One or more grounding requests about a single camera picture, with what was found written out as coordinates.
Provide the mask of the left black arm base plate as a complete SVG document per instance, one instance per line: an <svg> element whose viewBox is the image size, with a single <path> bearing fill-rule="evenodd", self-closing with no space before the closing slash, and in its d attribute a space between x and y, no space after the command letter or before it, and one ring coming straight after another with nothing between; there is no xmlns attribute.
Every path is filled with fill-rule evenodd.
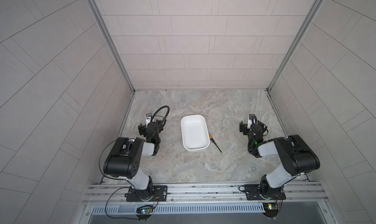
<svg viewBox="0 0 376 224"><path fill-rule="evenodd" d="M130 187L124 196L127 202L166 201L167 189L166 185L147 187L145 190L135 190Z"/></svg>

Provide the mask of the yellow handled screwdriver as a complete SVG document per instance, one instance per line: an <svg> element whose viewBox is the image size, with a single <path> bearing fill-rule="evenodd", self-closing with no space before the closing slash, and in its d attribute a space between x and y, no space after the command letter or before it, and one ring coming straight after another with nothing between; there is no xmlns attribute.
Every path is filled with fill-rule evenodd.
<svg viewBox="0 0 376 224"><path fill-rule="evenodd" d="M219 146L217 145L217 143L215 142L211 134L209 134L209 139L217 147L217 149L222 153L222 150L219 148Z"/></svg>

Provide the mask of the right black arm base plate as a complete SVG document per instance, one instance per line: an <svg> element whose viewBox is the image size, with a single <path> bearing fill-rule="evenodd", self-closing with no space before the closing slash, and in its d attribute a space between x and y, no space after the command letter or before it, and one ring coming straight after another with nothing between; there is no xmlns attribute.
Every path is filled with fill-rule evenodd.
<svg viewBox="0 0 376 224"><path fill-rule="evenodd" d="M283 188L270 188L268 184L246 184L239 188L246 195L247 200L285 200Z"/></svg>

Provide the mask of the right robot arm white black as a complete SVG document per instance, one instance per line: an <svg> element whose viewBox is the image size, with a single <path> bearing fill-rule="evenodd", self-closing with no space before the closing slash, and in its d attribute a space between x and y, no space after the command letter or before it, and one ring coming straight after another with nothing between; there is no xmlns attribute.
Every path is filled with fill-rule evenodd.
<svg viewBox="0 0 376 224"><path fill-rule="evenodd" d="M283 187L302 174L308 174L320 168L320 161L313 150L297 134L288 137L277 137L264 140L268 133L267 126L257 120L254 114L249 115L248 123L240 122L240 132L248 137L247 149L256 158L277 155L281 164L272 172L260 179L260 184L244 185L247 199L284 200Z"/></svg>

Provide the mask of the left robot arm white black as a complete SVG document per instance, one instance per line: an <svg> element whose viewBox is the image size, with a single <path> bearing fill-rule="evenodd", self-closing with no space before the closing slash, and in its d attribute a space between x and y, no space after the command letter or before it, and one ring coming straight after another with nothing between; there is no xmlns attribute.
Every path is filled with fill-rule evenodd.
<svg viewBox="0 0 376 224"><path fill-rule="evenodd" d="M148 140L119 137L110 150L104 164L103 173L112 179L125 180L130 184L125 195L127 202L152 199L166 201L167 186L154 187L152 178L141 169L142 156L155 156L160 148L159 133L163 130L166 120L152 120L146 125L139 125L141 136Z"/></svg>

